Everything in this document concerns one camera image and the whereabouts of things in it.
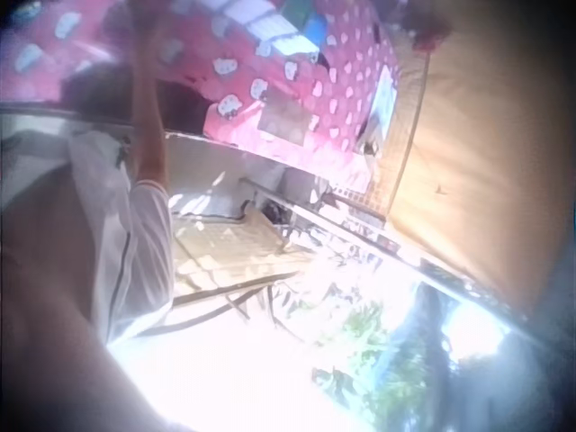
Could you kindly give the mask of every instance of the table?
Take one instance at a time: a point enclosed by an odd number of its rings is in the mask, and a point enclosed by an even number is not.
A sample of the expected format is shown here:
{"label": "table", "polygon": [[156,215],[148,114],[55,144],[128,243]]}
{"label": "table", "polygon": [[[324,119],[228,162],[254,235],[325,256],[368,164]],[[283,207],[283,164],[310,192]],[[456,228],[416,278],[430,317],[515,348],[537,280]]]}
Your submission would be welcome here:
{"label": "table", "polygon": [[[390,40],[369,0],[316,0],[327,23],[321,55],[286,56],[281,50],[296,41],[267,39],[263,30],[277,25],[283,3],[173,0],[157,76],[206,101],[190,115],[201,117],[209,138],[362,193],[372,171],[352,150],[377,94],[393,107],[399,71]],[[36,4],[31,18],[3,34],[0,102],[57,102],[70,77],[127,61],[129,32],[115,0]],[[289,136],[271,133],[286,129],[274,117],[263,126],[273,97],[300,107],[304,130],[289,124]]]}

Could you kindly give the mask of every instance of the polka dot fabric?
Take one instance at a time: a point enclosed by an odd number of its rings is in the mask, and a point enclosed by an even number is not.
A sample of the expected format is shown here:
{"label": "polka dot fabric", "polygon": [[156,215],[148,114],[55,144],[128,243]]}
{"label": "polka dot fabric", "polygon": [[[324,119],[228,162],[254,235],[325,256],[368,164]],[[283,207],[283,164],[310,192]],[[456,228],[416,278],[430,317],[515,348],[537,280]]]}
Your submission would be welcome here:
{"label": "polka dot fabric", "polygon": [[[279,10],[284,2],[271,3]],[[369,0],[314,4],[328,21],[320,47],[327,65],[308,54],[282,55],[255,37],[249,23],[231,19],[222,8],[213,11],[208,0],[172,0],[158,77],[194,87],[213,101],[204,124],[211,138],[363,192],[371,170],[351,149],[384,68],[396,86],[396,59]],[[3,34],[0,99],[55,101],[61,82],[78,70],[125,59],[104,25],[114,5],[113,0],[45,3],[38,16]],[[270,86],[310,112],[301,146],[257,128]]]}

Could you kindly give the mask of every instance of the person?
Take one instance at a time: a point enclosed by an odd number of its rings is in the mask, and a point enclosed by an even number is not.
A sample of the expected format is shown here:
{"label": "person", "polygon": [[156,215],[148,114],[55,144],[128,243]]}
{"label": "person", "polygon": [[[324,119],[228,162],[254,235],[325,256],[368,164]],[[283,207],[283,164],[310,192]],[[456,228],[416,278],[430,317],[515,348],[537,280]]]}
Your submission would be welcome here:
{"label": "person", "polygon": [[167,149],[154,60],[160,16],[130,0],[130,171],[99,131],[3,139],[2,430],[160,431],[107,346],[153,326],[173,289]]}

